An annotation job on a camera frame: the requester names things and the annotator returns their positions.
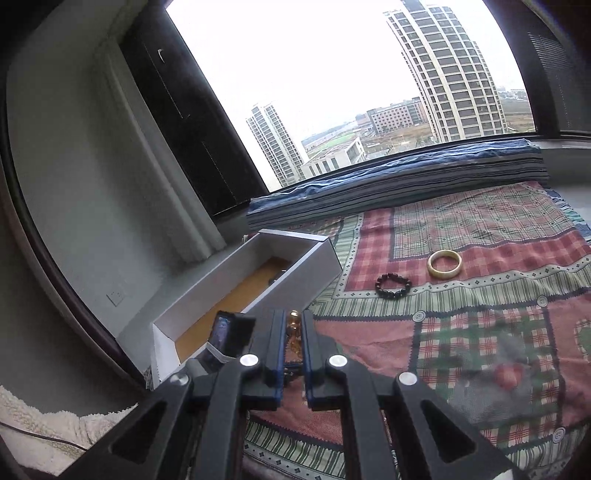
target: cable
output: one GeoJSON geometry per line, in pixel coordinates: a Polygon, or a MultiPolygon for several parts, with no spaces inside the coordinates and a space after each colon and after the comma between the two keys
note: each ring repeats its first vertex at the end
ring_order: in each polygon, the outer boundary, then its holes
{"type": "Polygon", "coordinates": [[[4,423],[2,421],[0,421],[0,425],[3,426],[3,427],[6,427],[7,429],[14,430],[15,432],[23,433],[25,435],[30,435],[31,437],[35,437],[35,438],[42,439],[42,440],[50,440],[52,442],[65,443],[66,445],[70,445],[70,446],[76,447],[76,448],[82,450],[83,452],[87,452],[88,451],[88,448],[81,447],[80,445],[77,445],[77,444],[72,443],[72,442],[68,442],[67,440],[55,439],[55,438],[52,438],[52,437],[45,437],[44,435],[39,435],[37,433],[27,432],[26,430],[18,429],[16,427],[13,427],[12,425],[8,425],[8,424],[6,424],[6,423],[4,423]]]}

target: window glass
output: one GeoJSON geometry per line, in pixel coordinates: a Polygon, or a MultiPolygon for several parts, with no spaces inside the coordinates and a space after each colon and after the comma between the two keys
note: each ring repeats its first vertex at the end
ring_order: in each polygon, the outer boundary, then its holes
{"type": "Polygon", "coordinates": [[[439,29],[435,26],[429,26],[429,27],[421,27],[421,32],[423,33],[434,33],[434,32],[438,32],[439,29]]]}
{"type": "Polygon", "coordinates": [[[316,166],[324,173],[324,162],[332,170],[344,166],[339,148],[357,138],[363,161],[378,152],[436,144],[446,137],[484,136],[485,130],[534,131],[519,69],[482,0],[429,7],[439,15],[435,20],[426,11],[409,12],[402,2],[386,8],[392,10],[384,15],[374,2],[358,2],[351,10],[338,0],[316,2],[313,8],[296,0],[272,2],[272,7],[268,0],[174,0],[167,12],[272,191],[318,175],[316,166]],[[246,41],[253,38],[253,25],[263,25],[269,39],[264,58],[262,50],[246,41]],[[351,35],[357,41],[351,42],[351,35]],[[360,40],[367,38],[371,48],[360,40]],[[352,59],[379,65],[380,74],[360,70],[343,75],[343,66],[352,59]],[[254,105],[259,107],[256,118],[254,105]],[[379,115],[386,108],[397,112],[392,105],[404,106],[400,112],[410,112],[411,118],[379,115]],[[446,119],[446,128],[451,127],[446,134],[438,126],[437,112],[446,119]],[[457,119],[458,112],[465,112],[462,124],[478,131],[458,129],[454,112],[457,119]],[[465,124],[491,113],[498,117],[485,123],[499,126],[465,124]],[[411,126],[398,127],[400,123],[411,126]]]}
{"type": "Polygon", "coordinates": [[[446,58],[446,59],[437,59],[439,65],[452,65],[455,64],[456,59],[454,58],[446,58]]]}

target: bracelet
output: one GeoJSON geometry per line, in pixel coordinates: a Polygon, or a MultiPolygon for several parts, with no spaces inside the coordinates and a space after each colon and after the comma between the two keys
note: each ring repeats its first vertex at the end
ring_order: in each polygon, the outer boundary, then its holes
{"type": "Polygon", "coordinates": [[[427,260],[427,271],[429,272],[429,274],[432,277],[440,278],[441,280],[448,280],[448,279],[453,278],[456,275],[458,275],[458,273],[460,273],[463,263],[464,262],[463,262],[462,258],[460,257],[459,253],[454,252],[453,250],[438,250],[433,255],[431,255],[429,257],[429,259],[427,260]],[[456,268],[449,270],[449,271],[442,271],[442,270],[435,269],[435,267],[433,267],[433,262],[436,259],[441,258],[441,257],[449,257],[449,258],[453,258],[454,260],[456,260],[457,261],[456,268]]]}
{"type": "Polygon", "coordinates": [[[385,299],[399,299],[400,297],[404,297],[412,287],[413,283],[409,279],[396,273],[385,273],[380,275],[375,281],[375,291],[377,292],[378,296],[385,299]],[[382,288],[382,283],[384,283],[387,279],[401,283],[404,285],[404,287],[397,291],[384,290],[382,288]]]}

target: bangle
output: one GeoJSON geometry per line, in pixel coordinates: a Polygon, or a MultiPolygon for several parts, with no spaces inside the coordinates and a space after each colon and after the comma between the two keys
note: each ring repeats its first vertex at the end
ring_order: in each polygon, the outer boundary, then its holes
{"type": "Polygon", "coordinates": [[[460,273],[460,270],[462,269],[462,265],[463,260],[460,257],[459,253],[454,252],[453,250],[439,250],[435,252],[433,255],[431,255],[429,257],[429,260],[427,260],[427,271],[432,277],[440,278],[441,280],[447,280],[448,278],[453,278],[456,275],[458,275],[458,273],[460,273]],[[449,257],[455,259],[457,261],[457,267],[449,271],[436,270],[433,267],[433,262],[441,257],[449,257]]]}

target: red plaid pattern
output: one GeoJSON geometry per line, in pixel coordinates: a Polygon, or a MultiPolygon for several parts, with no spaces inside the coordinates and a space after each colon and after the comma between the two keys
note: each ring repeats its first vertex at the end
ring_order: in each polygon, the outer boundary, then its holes
{"type": "MultiPolygon", "coordinates": [[[[410,277],[413,279],[413,284],[417,286],[427,282],[432,284],[448,282],[428,274],[426,268],[428,255],[421,258],[390,260],[391,230],[385,227],[366,227],[368,217],[371,218],[370,214],[376,214],[376,212],[380,216],[387,212],[391,215],[390,210],[375,210],[365,215],[359,248],[348,275],[346,291],[373,290],[376,278],[387,272],[396,272],[404,277],[410,277]]],[[[565,267],[591,254],[591,248],[576,229],[554,239],[520,244],[507,243],[496,247],[468,247],[464,250],[456,248],[456,250],[462,256],[464,267],[454,281],[466,283],[470,279],[497,274],[503,280],[510,280],[511,277],[518,278],[519,272],[536,270],[550,264],[565,267]]],[[[444,264],[437,263],[436,268],[451,270],[455,266],[451,259],[442,258],[441,261],[444,264]]]]}

